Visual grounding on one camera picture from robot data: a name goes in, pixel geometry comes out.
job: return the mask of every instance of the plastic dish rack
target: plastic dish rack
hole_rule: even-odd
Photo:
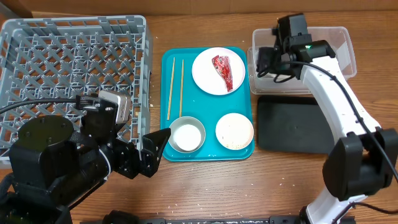
[[[118,139],[133,142],[150,128],[152,37],[142,16],[11,19],[0,33],[0,107],[40,98],[74,98],[100,90],[131,95],[131,119]],[[18,129],[44,115],[68,118],[79,130],[84,112],[72,103],[27,105],[0,114],[0,168]]]

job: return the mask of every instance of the red meat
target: red meat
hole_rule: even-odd
[[[221,77],[223,77],[226,85],[226,89],[230,92],[233,89],[232,86],[232,73],[231,73],[231,65],[229,64],[229,57],[228,56],[215,56],[211,59],[213,62],[213,66],[216,68]]]

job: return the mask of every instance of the black mat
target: black mat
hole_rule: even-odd
[[[333,135],[314,98],[262,96],[257,102],[257,139],[261,149],[329,154]]]

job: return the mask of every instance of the small white bowl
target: small white bowl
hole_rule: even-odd
[[[220,144],[227,149],[244,149],[253,140],[253,124],[241,114],[226,114],[217,122],[216,137]]]
[[[170,125],[172,130],[169,143],[173,149],[182,153],[198,150],[206,139],[206,130],[196,118],[183,116]]]

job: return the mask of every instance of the teal tray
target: teal tray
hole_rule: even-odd
[[[206,139],[202,147],[192,153],[181,153],[167,143],[163,156],[172,162],[189,161],[225,161],[248,158],[254,150],[254,140],[242,150],[229,150],[223,147],[216,138],[216,124],[228,113],[240,113],[253,122],[251,114],[250,86],[248,78],[248,63],[245,53],[237,47],[227,47],[237,53],[246,67],[243,84],[234,92],[215,96],[201,90],[192,78],[192,64],[196,57],[208,48],[172,49],[162,58],[162,89],[160,101],[160,128],[168,128],[178,118],[180,111],[181,68],[184,59],[184,83],[182,116],[192,116],[202,122],[206,129]],[[174,86],[170,120],[167,121],[169,105],[170,82],[172,76],[173,58],[175,57]]]

